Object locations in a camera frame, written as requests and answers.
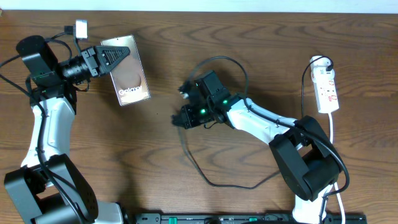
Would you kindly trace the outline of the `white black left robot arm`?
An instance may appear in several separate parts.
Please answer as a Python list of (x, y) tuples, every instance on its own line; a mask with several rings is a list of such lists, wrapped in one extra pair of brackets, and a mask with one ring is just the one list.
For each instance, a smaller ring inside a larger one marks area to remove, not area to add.
[(25, 223), (128, 223), (119, 203), (97, 200), (69, 154), (79, 84), (108, 74), (129, 48), (93, 46), (59, 62), (49, 40), (32, 35), (16, 50), (29, 70), (22, 92), (35, 119), (25, 159), (4, 179), (19, 215)]

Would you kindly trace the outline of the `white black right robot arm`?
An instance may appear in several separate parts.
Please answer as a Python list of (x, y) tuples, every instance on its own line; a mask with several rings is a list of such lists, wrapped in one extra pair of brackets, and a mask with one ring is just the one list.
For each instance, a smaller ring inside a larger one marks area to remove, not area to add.
[(341, 172), (347, 173), (320, 124), (310, 116), (286, 118), (256, 105), (244, 94), (231, 94), (210, 70), (179, 87), (188, 104), (172, 116), (172, 124), (191, 129), (210, 122), (245, 131), (270, 147), (279, 171), (295, 194), (293, 218), (300, 223), (323, 223), (326, 202), (338, 189)]

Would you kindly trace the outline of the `white power strip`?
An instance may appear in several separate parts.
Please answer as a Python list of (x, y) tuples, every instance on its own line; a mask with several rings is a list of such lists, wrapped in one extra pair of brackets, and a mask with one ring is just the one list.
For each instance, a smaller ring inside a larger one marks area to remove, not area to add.
[(324, 67), (311, 70), (315, 98), (319, 113), (328, 114), (339, 109), (338, 96), (335, 85), (335, 71), (326, 71)]

